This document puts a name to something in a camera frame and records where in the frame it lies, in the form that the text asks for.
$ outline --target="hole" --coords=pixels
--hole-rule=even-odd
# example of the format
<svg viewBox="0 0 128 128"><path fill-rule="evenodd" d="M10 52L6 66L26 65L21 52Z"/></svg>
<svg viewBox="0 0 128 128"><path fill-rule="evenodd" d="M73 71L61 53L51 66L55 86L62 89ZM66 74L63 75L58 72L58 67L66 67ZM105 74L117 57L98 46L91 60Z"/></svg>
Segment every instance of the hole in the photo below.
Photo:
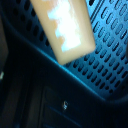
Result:
<svg viewBox="0 0 128 128"><path fill-rule="evenodd" d="M90 61L89 61L89 65L92 65L94 61L95 61L95 57L92 57L92 58L90 59Z"/></svg>
<svg viewBox="0 0 128 128"><path fill-rule="evenodd" d="M100 89L103 89L105 86L105 83L101 84Z"/></svg>
<svg viewBox="0 0 128 128"><path fill-rule="evenodd" d="M37 36L38 32L39 32L39 27L36 25L33 31L33 35Z"/></svg>
<svg viewBox="0 0 128 128"><path fill-rule="evenodd" d="M120 33L120 31L122 30L122 28L123 28L123 24L120 24L118 26L118 28L116 29L116 31L115 31L116 35L118 35Z"/></svg>
<svg viewBox="0 0 128 128"><path fill-rule="evenodd" d="M107 74L108 70L105 69L104 72L102 73L102 76L105 76Z"/></svg>
<svg viewBox="0 0 128 128"><path fill-rule="evenodd" d="M17 4L20 4L20 2L21 2L21 0L16 0L16 3L17 3Z"/></svg>
<svg viewBox="0 0 128 128"><path fill-rule="evenodd" d="M128 20L128 13L124 16L124 21Z"/></svg>
<svg viewBox="0 0 128 128"><path fill-rule="evenodd" d="M96 82L96 86L98 86L101 82L101 79L99 79L97 82Z"/></svg>
<svg viewBox="0 0 128 128"><path fill-rule="evenodd" d="M32 21L28 20L28 23L27 23L27 26L26 26L27 31L30 31L31 27L32 27Z"/></svg>
<svg viewBox="0 0 128 128"><path fill-rule="evenodd" d="M124 58L125 58L125 53L122 54L121 60L124 60Z"/></svg>
<svg viewBox="0 0 128 128"><path fill-rule="evenodd" d="M100 22L98 21L98 22L96 23L94 29L93 29L93 32L96 33L97 30L99 29L99 27L100 27Z"/></svg>
<svg viewBox="0 0 128 128"><path fill-rule="evenodd" d="M117 1L116 5L115 5L116 10L120 7L121 3L122 3L122 0Z"/></svg>
<svg viewBox="0 0 128 128"><path fill-rule="evenodd" d="M114 0L109 0L110 4L112 4L114 2Z"/></svg>
<svg viewBox="0 0 128 128"><path fill-rule="evenodd" d="M126 9L127 9L127 4L124 4L122 9L119 12L120 16L122 16L125 13Z"/></svg>
<svg viewBox="0 0 128 128"><path fill-rule="evenodd" d="M101 49L102 49L102 46L99 45L98 48L96 49L95 53L96 53L96 54L99 54L99 52L101 51Z"/></svg>
<svg viewBox="0 0 128 128"><path fill-rule="evenodd" d="M110 47L110 46L113 44L114 40L115 40L114 37L112 37L112 38L109 40L107 46Z"/></svg>
<svg viewBox="0 0 128 128"><path fill-rule="evenodd" d="M125 60L125 64L128 64L128 60L127 59Z"/></svg>
<svg viewBox="0 0 128 128"><path fill-rule="evenodd" d="M21 18L21 21L23 21L23 22L25 21L25 15L21 15L20 18Z"/></svg>
<svg viewBox="0 0 128 128"><path fill-rule="evenodd" d="M103 13L101 14L101 18L102 18L102 19L105 18L105 16L107 15L108 11L109 11L109 10L108 10L108 8L106 7L106 8L104 9Z"/></svg>
<svg viewBox="0 0 128 128"><path fill-rule="evenodd" d="M115 58L113 58L113 59L110 61L109 66L111 67L111 66L114 64L115 61L116 61Z"/></svg>
<svg viewBox="0 0 128 128"><path fill-rule="evenodd" d="M108 40L108 38L110 37L110 33L106 33L106 35L103 38L103 42L106 42Z"/></svg>
<svg viewBox="0 0 128 128"><path fill-rule="evenodd" d="M109 86L105 87L106 90L109 90Z"/></svg>
<svg viewBox="0 0 128 128"><path fill-rule="evenodd" d="M119 46L119 42L115 43L112 48L112 51L115 51L118 48L118 46Z"/></svg>
<svg viewBox="0 0 128 128"><path fill-rule="evenodd" d="M116 80L116 77L112 78L112 80L110 81L110 83L113 84L115 80Z"/></svg>
<svg viewBox="0 0 128 128"><path fill-rule="evenodd" d="M112 77L112 73L109 73L108 76L106 77L106 80L109 80Z"/></svg>
<svg viewBox="0 0 128 128"><path fill-rule="evenodd" d="M32 11L31 11L31 15L32 15L33 17L36 15L36 13L35 13L35 10L34 10L34 9L32 9Z"/></svg>
<svg viewBox="0 0 128 128"><path fill-rule="evenodd" d="M44 39L44 31L42 31L40 34L40 41L43 41L43 39Z"/></svg>
<svg viewBox="0 0 128 128"><path fill-rule="evenodd" d="M26 0L25 5L24 5L24 9L27 11L30 7L30 1Z"/></svg>
<svg viewBox="0 0 128 128"><path fill-rule="evenodd" d="M92 78L91 82L92 82L92 83L95 82L96 78L97 78L97 76L94 76L94 77Z"/></svg>
<svg viewBox="0 0 128 128"><path fill-rule="evenodd" d="M69 68L70 65L71 65L71 63L68 63L68 64L66 64L66 67Z"/></svg>
<svg viewBox="0 0 128 128"><path fill-rule="evenodd" d="M92 6L95 0L90 0L89 5Z"/></svg>
<svg viewBox="0 0 128 128"><path fill-rule="evenodd" d="M128 74L128 71L125 71L124 74L122 75L122 78L125 78Z"/></svg>
<svg viewBox="0 0 128 128"><path fill-rule="evenodd" d="M86 69L84 69L82 75L86 75L87 72L88 72L88 69L86 68Z"/></svg>
<svg viewBox="0 0 128 128"><path fill-rule="evenodd" d="M113 18L113 14L110 13L107 20L106 20L106 23L109 24L112 21L112 18Z"/></svg>
<svg viewBox="0 0 128 128"><path fill-rule="evenodd" d="M94 66L93 66L93 68L96 69L98 67L98 65L99 65L99 62L96 61L95 64L94 64Z"/></svg>
<svg viewBox="0 0 128 128"><path fill-rule="evenodd" d="M98 73L100 73L100 72L103 70L103 68L104 68L104 66L101 65L101 66L99 67L99 69L98 69Z"/></svg>
<svg viewBox="0 0 128 128"><path fill-rule="evenodd" d="M84 57L84 61L87 61L89 59L90 55L87 55Z"/></svg>
<svg viewBox="0 0 128 128"><path fill-rule="evenodd" d="M76 68L76 67L78 66L78 64L79 64L79 61L78 61L78 60L76 60L76 61L74 62L73 67L74 67L74 68Z"/></svg>
<svg viewBox="0 0 128 128"><path fill-rule="evenodd" d="M104 34L104 32L105 32L105 28L102 27L99 34L98 34L98 37L101 38L101 36Z"/></svg>
<svg viewBox="0 0 128 128"><path fill-rule="evenodd" d="M113 70L116 70L116 69L119 67L119 65L120 65L119 62L117 62L117 63L115 64Z"/></svg>
<svg viewBox="0 0 128 128"><path fill-rule="evenodd" d="M120 74L123 71L124 67L121 67L118 71L117 74Z"/></svg>
<svg viewBox="0 0 128 128"><path fill-rule="evenodd" d="M118 82L115 84L115 88L117 88L119 85L120 85L120 81L118 81Z"/></svg>
<svg viewBox="0 0 128 128"><path fill-rule="evenodd" d="M113 90L111 89L111 90L109 91L109 93L113 93Z"/></svg>
<svg viewBox="0 0 128 128"><path fill-rule="evenodd" d="M45 45L46 45L47 47L49 46L49 41L48 41L48 39L46 40Z"/></svg>
<svg viewBox="0 0 128 128"><path fill-rule="evenodd" d="M103 50L102 53L101 53L101 55L100 55L100 58L103 58L103 57L105 56L106 53L107 53L107 50L106 50L106 49Z"/></svg>
<svg viewBox="0 0 128 128"><path fill-rule="evenodd" d="M84 65L81 64L80 67L78 68L78 71L81 72L81 70L83 69Z"/></svg>
<svg viewBox="0 0 128 128"><path fill-rule="evenodd" d="M116 55L119 56L122 51L123 51L123 47L120 47L119 50L117 51Z"/></svg>
<svg viewBox="0 0 128 128"><path fill-rule="evenodd" d="M111 58L111 54L108 54L107 57L105 58L104 62L108 62L110 58Z"/></svg>
<svg viewBox="0 0 128 128"><path fill-rule="evenodd" d="M14 9L13 9L13 14L14 14L15 16L17 16L17 15L19 14L19 12L18 12L18 9L17 9L17 8L14 8Z"/></svg>
<svg viewBox="0 0 128 128"><path fill-rule="evenodd" d="M87 76L87 79L90 79L91 78L91 76L92 76L92 72L90 72L89 74L88 74L88 76Z"/></svg>
<svg viewBox="0 0 128 128"><path fill-rule="evenodd" d="M121 33L121 36L120 36L120 39L124 39L124 37L127 35L127 30L124 30L122 33Z"/></svg>
<svg viewBox="0 0 128 128"><path fill-rule="evenodd" d="M113 30L117 24L118 24L118 19L115 19L111 25L111 29Z"/></svg>
<svg viewBox="0 0 128 128"><path fill-rule="evenodd" d="M128 43L128 37L125 39L124 44L126 45Z"/></svg>

